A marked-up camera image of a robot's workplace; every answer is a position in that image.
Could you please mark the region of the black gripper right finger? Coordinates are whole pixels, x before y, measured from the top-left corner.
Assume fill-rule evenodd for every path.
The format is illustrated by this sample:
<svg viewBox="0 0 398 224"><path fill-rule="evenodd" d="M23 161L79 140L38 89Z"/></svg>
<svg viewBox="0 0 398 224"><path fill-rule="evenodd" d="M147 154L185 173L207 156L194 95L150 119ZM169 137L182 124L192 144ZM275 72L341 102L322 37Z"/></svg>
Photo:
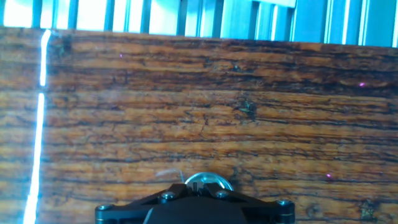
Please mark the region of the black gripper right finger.
<svg viewBox="0 0 398 224"><path fill-rule="evenodd" d="M295 204L290 200L265 202L231 189L218 183L205 183L195 186L199 197L209 197L211 202L203 203L203 208L209 208L222 218L232 218L236 221L244 218L246 223L281 223L295 222Z"/></svg>

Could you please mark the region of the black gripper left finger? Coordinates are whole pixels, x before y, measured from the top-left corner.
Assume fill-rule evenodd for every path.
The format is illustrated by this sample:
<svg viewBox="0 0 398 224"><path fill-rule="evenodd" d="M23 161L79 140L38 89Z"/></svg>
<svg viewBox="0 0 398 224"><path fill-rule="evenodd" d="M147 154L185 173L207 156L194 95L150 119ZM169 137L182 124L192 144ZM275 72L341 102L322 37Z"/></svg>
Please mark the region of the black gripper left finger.
<svg viewBox="0 0 398 224"><path fill-rule="evenodd" d="M189 196L194 191L186 184L172 184L169 188L126 205L101 204L95 208L95 224L144 223L149 212L156 206Z"/></svg>

